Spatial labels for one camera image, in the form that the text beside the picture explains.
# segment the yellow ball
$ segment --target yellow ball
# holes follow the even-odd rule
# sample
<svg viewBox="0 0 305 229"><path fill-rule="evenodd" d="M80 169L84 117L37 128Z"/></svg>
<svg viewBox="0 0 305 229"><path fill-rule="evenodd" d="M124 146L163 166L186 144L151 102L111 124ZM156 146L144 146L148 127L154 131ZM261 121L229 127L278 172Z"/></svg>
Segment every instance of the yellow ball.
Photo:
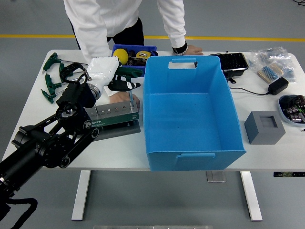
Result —
<svg viewBox="0 0 305 229"><path fill-rule="evenodd" d="M119 61L125 65L128 61L128 53L125 49L117 49L113 52L113 56L117 56Z"/></svg>

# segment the table leg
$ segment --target table leg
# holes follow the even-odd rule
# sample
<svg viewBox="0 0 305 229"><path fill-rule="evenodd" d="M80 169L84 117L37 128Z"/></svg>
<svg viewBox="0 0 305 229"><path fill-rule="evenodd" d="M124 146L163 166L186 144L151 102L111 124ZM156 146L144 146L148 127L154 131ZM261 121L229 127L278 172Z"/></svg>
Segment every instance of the table leg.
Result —
<svg viewBox="0 0 305 229"><path fill-rule="evenodd" d="M82 220L90 180L90 170L82 170L77 187L77 193L71 220Z"/></svg>
<svg viewBox="0 0 305 229"><path fill-rule="evenodd" d="M250 171L240 172L251 221L263 221Z"/></svg>

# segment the blue plastic bin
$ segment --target blue plastic bin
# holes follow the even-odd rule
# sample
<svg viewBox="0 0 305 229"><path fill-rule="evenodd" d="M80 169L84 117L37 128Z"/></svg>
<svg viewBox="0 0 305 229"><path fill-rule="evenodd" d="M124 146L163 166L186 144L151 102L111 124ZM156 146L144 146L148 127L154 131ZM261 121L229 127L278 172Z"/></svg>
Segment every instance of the blue plastic bin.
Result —
<svg viewBox="0 0 305 229"><path fill-rule="evenodd" d="M223 170L246 152L218 57L150 57L143 90L151 171Z"/></svg>
<svg viewBox="0 0 305 229"><path fill-rule="evenodd" d="M113 46L113 49L112 49L112 56L113 56L114 51L117 50L117 49L126 49L127 52L129 52L130 50L134 50L135 53L137 53L139 51L148 51L148 52L157 51L157 47L156 46L115 44ZM141 77L144 77L145 66L123 65L123 67L140 69L140 70L143 71L143 74L142 74Z"/></svg>

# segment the screwdriver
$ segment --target screwdriver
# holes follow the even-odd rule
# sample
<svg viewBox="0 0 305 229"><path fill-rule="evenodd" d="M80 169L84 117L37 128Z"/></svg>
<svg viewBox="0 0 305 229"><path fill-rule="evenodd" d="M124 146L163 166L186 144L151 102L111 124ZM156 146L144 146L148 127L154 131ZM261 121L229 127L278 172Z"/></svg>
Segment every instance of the screwdriver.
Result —
<svg viewBox="0 0 305 229"><path fill-rule="evenodd" d="M59 59L57 53L55 52L48 58L48 60L44 64L44 66L42 68L43 69L42 73L47 71L53 64L61 63L61 62L74 63L73 61L65 61L65 60Z"/></svg>

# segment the black cable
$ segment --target black cable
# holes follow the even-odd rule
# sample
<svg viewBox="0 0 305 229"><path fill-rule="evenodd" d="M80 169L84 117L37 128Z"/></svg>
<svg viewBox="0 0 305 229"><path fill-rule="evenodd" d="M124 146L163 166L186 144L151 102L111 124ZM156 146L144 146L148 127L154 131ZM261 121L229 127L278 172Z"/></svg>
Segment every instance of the black cable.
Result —
<svg viewBox="0 0 305 229"><path fill-rule="evenodd" d="M270 94L270 92L267 92L267 93L265 93L265 94L255 93L255 92L251 92L251 91L246 90L246 89L241 88L241 87L230 87L230 89L240 89L240 90L244 90L244 91L246 91L246 92L250 92L250 93L256 94L256 95L267 95L267 94Z"/></svg>
<svg viewBox="0 0 305 229"><path fill-rule="evenodd" d="M299 6L305 6L305 0L303 0L303 1L293 0L293 1L296 2Z"/></svg>
<svg viewBox="0 0 305 229"><path fill-rule="evenodd" d="M34 198L26 198L26 199L11 199L9 198L6 201L7 204L30 204L30 207L20 216L19 220L17 220L16 224L11 229L19 229L24 224L24 222L31 216L31 214L37 208L37 200Z"/></svg>

